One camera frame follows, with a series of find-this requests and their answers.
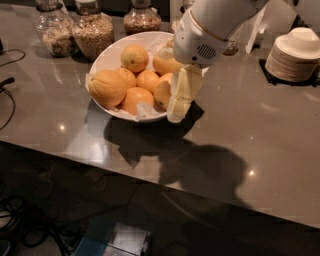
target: yellow fruit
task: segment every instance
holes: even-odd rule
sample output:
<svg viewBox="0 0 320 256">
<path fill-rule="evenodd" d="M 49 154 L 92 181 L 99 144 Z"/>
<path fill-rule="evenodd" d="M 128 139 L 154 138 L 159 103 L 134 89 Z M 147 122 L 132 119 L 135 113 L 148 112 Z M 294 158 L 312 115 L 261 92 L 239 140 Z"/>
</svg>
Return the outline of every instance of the yellow fruit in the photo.
<svg viewBox="0 0 320 256">
<path fill-rule="evenodd" d="M 165 59 L 157 53 L 153 58 L 153 68 L 161 76 L 167 73 L 173 73 L 183 67 L 183 64 L 176 61 L 175 58 Z"/>
<path fill-rule="evenodd" d="M 159 76 L 153 70 L 146 69 L 137 76 L 137 86 L 153 94 L 154 88 L 159 83 Z"/>
<path fill-rule="evenodd" d="M 121 102 L 121 108 L 135 116 L 138 102 L 154 106 L 154 98 L 149 91 L 140 87 L 132 87 L 127 90 L 126 97 Z"/>
<path fill-rule="evenodd" d="M 171 77 L 172 73 L 167 73 L 160 77 L 159 84 L 154 90 L 155 102 L 165 110 L 168 109 L 171 97 Z"/>
<path fill-rule="evenodd" d="M 119 105 L 126 96 L 127 82 L 114 70 L 102 70 L 93 75 L 88 90 L 101 106 L 111 108 Z"/>
<path fill-rule="evenodd" d="M 128 89 L 137 85 L 136 76 L 129 69 L 117 68 L 115 71 L 127 81 Z"/>
<path fill-rule="evenodd" d="M 121 52 L 120 60 L 123 68 L 138 73 L 147 67 L 149 55 L 143 46 L 139 44 L 130 44 Z"/>
</svg>

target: glass jar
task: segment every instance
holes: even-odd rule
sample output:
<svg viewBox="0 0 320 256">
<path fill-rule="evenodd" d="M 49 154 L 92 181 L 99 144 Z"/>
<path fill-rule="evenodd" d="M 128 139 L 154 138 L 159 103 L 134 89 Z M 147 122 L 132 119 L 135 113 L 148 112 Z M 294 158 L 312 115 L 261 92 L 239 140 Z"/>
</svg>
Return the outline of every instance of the glass jar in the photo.
<svg viewBox="0 0 320 256">
<path fill-rule="evenodd" d="M 188 10 L 193 5 L 194 2 L 195 0 L 183 0 L 183 6 L 181 6 L 180 8 L 181 15 L 176 17 L 170 24 L 170 31 L 172 33 L 174 33 L 174 31 L 176 30 L 176 27 L 178 26 L 184 12 Z"/>
<path fill-rule="evenodd" d="M 72 35 L 73 19 L 63 12 L 58 0 L 37 0 L 40 16 L 34 28 L 42 44 L 55 57 L 67 57 L 78 51 Z"/>
<path fill-rule="evenodd" d="M 96 1 L 76 0 L 79 19 L 72 29 L 73 36 L 82 54 L 94 61 L 114 42 L 114 27 L 111 18 L 101 12 Z"/>
<path fill-rule="evenodd" d="M 151 6 L 150 0 L 131 0 L 131 10 L 123 17 L 127 35 L 160 30 L 161 17 Z"/>
</svg>

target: paper bowl stack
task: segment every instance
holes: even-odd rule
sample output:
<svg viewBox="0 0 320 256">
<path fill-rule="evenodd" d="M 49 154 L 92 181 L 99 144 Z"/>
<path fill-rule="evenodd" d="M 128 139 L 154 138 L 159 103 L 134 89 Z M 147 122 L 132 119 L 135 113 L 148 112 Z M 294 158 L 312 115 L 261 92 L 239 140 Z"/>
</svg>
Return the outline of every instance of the paper bowl stack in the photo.
<svg viewBox="0 0 320 256">
<path fill-rule="evenodd" d="M 279 36 L 266 62 L 267 71 L 285 81 L 308 80 L 320 61 L 320 39 L 309 28 L 295 28 Z"/>
</svg>

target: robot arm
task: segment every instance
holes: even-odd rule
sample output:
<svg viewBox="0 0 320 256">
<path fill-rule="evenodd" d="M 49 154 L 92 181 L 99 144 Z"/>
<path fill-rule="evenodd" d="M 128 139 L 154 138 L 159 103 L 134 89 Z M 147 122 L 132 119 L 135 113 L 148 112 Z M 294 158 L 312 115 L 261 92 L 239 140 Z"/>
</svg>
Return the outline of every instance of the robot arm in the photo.
<svg viewBox="0 0 320 256">
<path fill-rule="evenodd" d="M 318 0 L 283 0 L 307 24 L 320 24 Z M 202 69 L 211 66 L 227 49 L 228 39 L 268 0 L 196 0 L 183 15 L 174 34 L 174 56 L 186 64 L 172 78 L 168 120 L 180 122 L 203 83 Z"/>
</svg>

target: bowl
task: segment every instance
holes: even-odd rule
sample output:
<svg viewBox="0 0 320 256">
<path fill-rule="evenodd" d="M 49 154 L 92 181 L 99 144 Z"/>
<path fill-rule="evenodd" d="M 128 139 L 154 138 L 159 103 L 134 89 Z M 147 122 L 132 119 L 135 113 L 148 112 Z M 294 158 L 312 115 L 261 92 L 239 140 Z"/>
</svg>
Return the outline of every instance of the bowl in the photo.
<svg viewBox="0 0 320 256">
<path fill-rule="evenodd" d="M 143 32 L 134 35 L 127 36 L 116 41 L 114 44 L 110 45 L 107 49 L 105 49 L 95 60 L 93 63 L 89 77 L 95 74 L 97 71 L 109 69 L 115 70 L 121 67 L 120 55 L 122 50 L 130 45 L 130 44 L 140 44 L 143 46 L 148 54 L 149 54 L 149 63 L 147 69 L 154 70 L 152 66 L 152 60 L 154 55 L 166 44 L 166 42 L 171 39 L 173 36 L 172 33 L 168 32 Z M 119 110 L 117 108 L 114 109 L 106 109 L 102 107 L 99 103 L 95 101 L 95 103 L 108 114 L 125 119 L 128 121 L 135 122 L 154 122 L 160 119 L 167 117 L 166 111 L 154 110 L 152 113 L 148 115 L 139 115 L 132 116 L 124 110 Z"/>
<path fill-rule="evenodd" d="M 295 28 L 288 34 L 279 36 L 275 41 L 276 46 L 295 59 L 319 60 L 320 39 L 310 28 Z"/>
</svg>

